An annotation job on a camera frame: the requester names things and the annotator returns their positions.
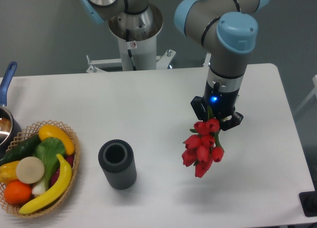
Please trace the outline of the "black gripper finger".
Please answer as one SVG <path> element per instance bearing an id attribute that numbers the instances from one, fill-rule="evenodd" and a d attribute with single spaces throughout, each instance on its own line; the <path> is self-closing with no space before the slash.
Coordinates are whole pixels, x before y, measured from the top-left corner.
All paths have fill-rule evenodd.
<path id="1" fill-rule="evenodd" d="M 190 102 L 195 115 L 198 120 L 207 121 L 208 120 L 208 108 L 202 97 L 195 96 Z"/>
<path id="2" fill-rule="evenodd" d="M 220 122 L 220 129 L 223 131 L 230 130 L 236 126 L 239 126 L 244 116 L 238 112 L 233 112 L 231 119 Z"/>

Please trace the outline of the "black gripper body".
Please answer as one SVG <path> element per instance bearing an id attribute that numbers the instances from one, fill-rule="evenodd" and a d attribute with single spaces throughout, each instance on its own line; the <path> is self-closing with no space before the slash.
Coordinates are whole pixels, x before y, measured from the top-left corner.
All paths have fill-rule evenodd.
<path id="1" fill-rule="evenodd" d="M 203 106 L 206 112 L 203 114 L 203 121 L 207 121 L 207 107 L 210 106 L 215 118 L 222 120 L 230 117 L 235 108 L 236 98 L 239 89 L 233 92 L 214 92 L 213 87 L 206 83 L 205 92 L 203 95 Z"/>

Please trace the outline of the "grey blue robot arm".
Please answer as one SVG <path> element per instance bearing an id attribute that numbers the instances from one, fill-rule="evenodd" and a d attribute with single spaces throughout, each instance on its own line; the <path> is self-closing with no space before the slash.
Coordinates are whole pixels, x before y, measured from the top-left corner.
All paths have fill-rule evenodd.
<path id="1" fill-rule="evenodd" d="M 149 0 L 79 0 L 97 24 L 107 22 L 117 38 L 125 71 L 157 69 L 157 35 L 161 11 Z M 211 54 L 202 97 L 191 101 L 199 120 L 214 115 L 220 129 L 238 126 L 243 116 L 235 103 L 258 24 L 252 17 L 269 0 L 183 0 L 174 14 L 176 28 Z"/>

